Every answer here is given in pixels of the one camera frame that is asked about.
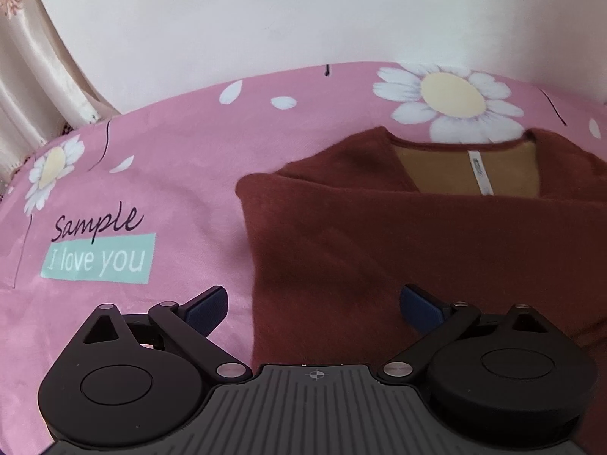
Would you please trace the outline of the dark red knit sweater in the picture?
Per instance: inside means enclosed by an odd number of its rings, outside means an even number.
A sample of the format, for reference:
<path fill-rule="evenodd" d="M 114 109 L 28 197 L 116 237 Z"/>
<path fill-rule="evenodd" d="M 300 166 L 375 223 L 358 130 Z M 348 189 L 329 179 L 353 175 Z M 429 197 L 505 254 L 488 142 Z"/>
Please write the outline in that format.
<path fill-rule="evenodd" d="M 606 163 L 531 129 L 478 147 L 384 127 L 237 182 L 255 267 L 255 366 L 379 367 L 416 341 L 416 284 L 487 313 L 526 303 L 606 364 Z"/>

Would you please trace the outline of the beige patterned curtain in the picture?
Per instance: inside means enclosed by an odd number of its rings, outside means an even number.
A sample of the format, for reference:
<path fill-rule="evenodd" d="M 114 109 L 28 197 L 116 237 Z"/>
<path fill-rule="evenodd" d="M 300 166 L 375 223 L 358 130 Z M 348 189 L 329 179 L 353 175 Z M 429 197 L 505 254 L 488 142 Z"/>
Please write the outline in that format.
<path fill-rule="evenodd" d="M 61 136 L 116 116 L 68 52 L 41 0 L 1 0 L 1 184 Z"/>

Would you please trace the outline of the pink floral bed sheet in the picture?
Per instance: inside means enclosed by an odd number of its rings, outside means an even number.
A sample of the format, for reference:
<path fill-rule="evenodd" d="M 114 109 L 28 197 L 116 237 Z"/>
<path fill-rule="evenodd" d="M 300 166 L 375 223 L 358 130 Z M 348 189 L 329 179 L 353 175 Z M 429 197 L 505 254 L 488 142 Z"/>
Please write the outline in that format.
<path fill-rule="evenodd" d="M 237 182 L 377 127 L 469 146 L 483 194 L 478 147 L 531 129 L 606 163 L 604 106 L 444 65 L 254 77 L 77 129 L 34 154 L 1 204 L 2 452 L 604 453 L 606 364 L 526 303 L 474 305 L 478 322 L 412 381 L 377 378 L 390 358 L 253 365 Z M 248 381 L 205 381 L 150 323 L 156 304 L 214 286 L 228 310 L 209 340 Z"/>

